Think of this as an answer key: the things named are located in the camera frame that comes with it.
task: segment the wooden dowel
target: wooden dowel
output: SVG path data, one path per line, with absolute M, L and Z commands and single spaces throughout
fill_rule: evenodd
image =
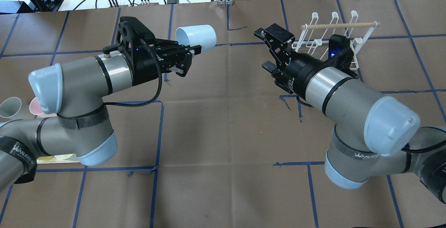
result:
M 326 29 L 326 28 L 369 28 L 371 26 L 381 26 L 379 22 L 369 23 L 340 23 L 340 24 L 317 24 L 317 25 L 302 25 L 301 29 Z

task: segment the light blue joint cap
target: light blue joint cap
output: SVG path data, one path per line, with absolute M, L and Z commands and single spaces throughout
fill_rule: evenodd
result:
M 62 67 L 53 66 L 32 71 L 28 76 L 32 91 L 45 114 L 59 113 L 62 106 Z
M 330 164 L 330 161 L 328 161 L 327 154 L 328 150 L 327 153 L 325 153 L 325 174 L 334 184 L 347 190 L 353 190 L 353 189 L 358 189 L 363 184 L 365 184 L 365 182 L 367 182 L 368 179 L 364 182 L 355 182 L 339 174 Z
M 391 157 L 408 143 L 419 127 L 417 113 L 392 96 L 384 96 L 367 115 L 364 141 L 372 152 Z
M 101 145 L 86 155 L 77 157 L 81 164 L 86 166 L 97 166 L 112 158 L 118 151 L 118 141 L 115 131 Z

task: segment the silver metal band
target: silver metal band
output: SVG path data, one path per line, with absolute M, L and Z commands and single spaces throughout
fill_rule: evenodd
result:
M 125 90 L 132 86 L 132 72 L 125 57 L 119 51 L 110 52 L 110 57 L 98 55 L 110 76 L 113 93 Z
M 334 67 L 327 67 L 317 72 L 306 88 L 306 101 L 313 107 L 322 110 L 325 98 L 331 89 L 341 80 L 350 77 Z

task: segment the white dish rack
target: white dish rack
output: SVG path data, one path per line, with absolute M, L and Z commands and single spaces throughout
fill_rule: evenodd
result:
M 350 66 L 350 69 L 355 71 L 359 69 L 358 59 L 356 58 L 357 53 L 359 50 L 361 50 L 362 46 L 365 44 L 367 39 L 370 37 L 370 35 L 373 33 L 375 28 L 377 26 L 380 26 L 380 23 L 378 22 L 372 22 L 372 23 L 358 23 L 358 13 L 355 10 L 351 11 L 352 18 L 350 19 L 349 23 L 338 23 L 339 22 L 339 15 L 337 12 L 331 13 L 331 21 L 329 24 L 317 24 L 319 21 L 319 15 L 317 12 L 312 13 L 312 18 L 309 24 L 305 24 L 301 26 L 302 33 L 299 37 L 299 40 L 295 41 L 292 44 L 292 48 L 299 52 L 301 47 L 304 47 L 308 49 L 306 52 L 309 55 L 313 55 L 316 48 L 326 45 L 327 48 L 325 49 L 325 52 L 322 54 L 322 56 L 319 59 L 322 59 L 324 55 L 328 51 L 328 39 L 325 39 L 325 36 L 330 29 L 330 35 L 328 38 L 334 34 L 335 30 L 337 28 L 343 28 L 344 29 L 344 36 L 351 39 L 351 35 L 354 28 L 369 28 L 366 34 L 363 37 L 353 38 L 350 40 L 350 46 L 353 49 L 354 52 L 354 60 L 352 61 L 352 64 Z M 325 29 L 325 32 L 322 34 L 322 36 L 318 39 L 312 39 L 314 30 L 315 29 Z

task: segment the white cup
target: white cup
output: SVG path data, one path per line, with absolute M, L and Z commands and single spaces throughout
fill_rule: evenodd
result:
M 175 38 L 180 45 L 201 45 L 201 53 L 215 47 L 217 35 L 210 25 L 182 26 L 177 28 Z
M 10 97 L 0 104 L 0 116 L 10 120 L 34 119 L 36 117 L 29 112 L 28 104 L 18 97 Z

